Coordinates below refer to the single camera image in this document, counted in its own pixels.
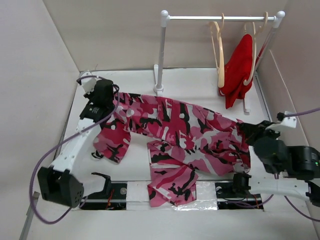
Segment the pink camouflage trousers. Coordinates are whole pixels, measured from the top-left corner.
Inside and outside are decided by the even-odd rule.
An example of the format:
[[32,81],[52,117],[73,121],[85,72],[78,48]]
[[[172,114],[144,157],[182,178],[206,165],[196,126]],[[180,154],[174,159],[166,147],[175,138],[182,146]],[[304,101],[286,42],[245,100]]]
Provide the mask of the pink camouflage trousers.
[[147,143],[151,207],[194,201],[198,172],[224,176],[250,170],[249,146],[239,119],[161,96],[121,92],[115,101],[119,106],[93,145],[99,154],[119,163],[133,133],[151,138]]

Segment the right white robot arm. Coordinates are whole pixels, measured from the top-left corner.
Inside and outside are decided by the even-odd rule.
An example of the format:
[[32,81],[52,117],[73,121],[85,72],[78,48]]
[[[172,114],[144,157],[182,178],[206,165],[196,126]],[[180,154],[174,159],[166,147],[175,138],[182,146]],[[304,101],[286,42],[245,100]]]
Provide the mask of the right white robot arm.
[[271,194],[294,197],[320,205],[320,187],[313,182],[320,177],[320,153],[311,146],[287,146],[279,136],[287,129],[294,129],[295,119],[284,119],[280,123],[262,121],[258,124],[241,123],[245,142],[253,147],[268,174],[284,178],[263,179],[247,173],[233,176],[231,191],[237,197],[255,194]]

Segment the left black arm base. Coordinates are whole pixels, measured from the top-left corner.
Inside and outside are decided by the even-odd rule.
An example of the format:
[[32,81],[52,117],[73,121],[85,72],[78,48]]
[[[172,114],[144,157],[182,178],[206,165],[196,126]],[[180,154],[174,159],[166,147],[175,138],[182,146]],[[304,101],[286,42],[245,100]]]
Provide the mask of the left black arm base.
[[126,181],[112,181],[109,175],[92,172],[92,178],[84,185],[84,190],[90,194],[83,195],[79,204],[81,210],[121,211],[127,209],[128,183]]

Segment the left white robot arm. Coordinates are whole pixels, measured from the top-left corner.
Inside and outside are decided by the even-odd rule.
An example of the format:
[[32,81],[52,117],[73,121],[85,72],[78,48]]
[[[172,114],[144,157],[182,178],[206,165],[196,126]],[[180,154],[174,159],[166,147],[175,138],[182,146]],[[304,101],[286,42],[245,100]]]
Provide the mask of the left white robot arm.
[[79,115],[75,137],[68,138],[60,155],[49,165],[42,166],[37,179],[44,200],[76,208],[84,197],[97,194],[107,198],[111,194],[110,176],[92,172],[85,181],[78,180],[81,163],[91,156],[89,152],[102,125],[113,115],[118,103],[114,100],[119,87],[112,80],[99,76],[81,77],[77,80],[88,99]]

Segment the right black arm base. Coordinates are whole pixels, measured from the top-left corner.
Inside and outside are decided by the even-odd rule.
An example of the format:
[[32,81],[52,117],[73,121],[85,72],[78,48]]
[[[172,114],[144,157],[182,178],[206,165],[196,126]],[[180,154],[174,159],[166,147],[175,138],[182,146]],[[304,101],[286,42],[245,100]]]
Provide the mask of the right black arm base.
[[260,194],[251,194],[247,173],[236,173],[232,180],[215,182],[217,208],[219,210],[264,210]]

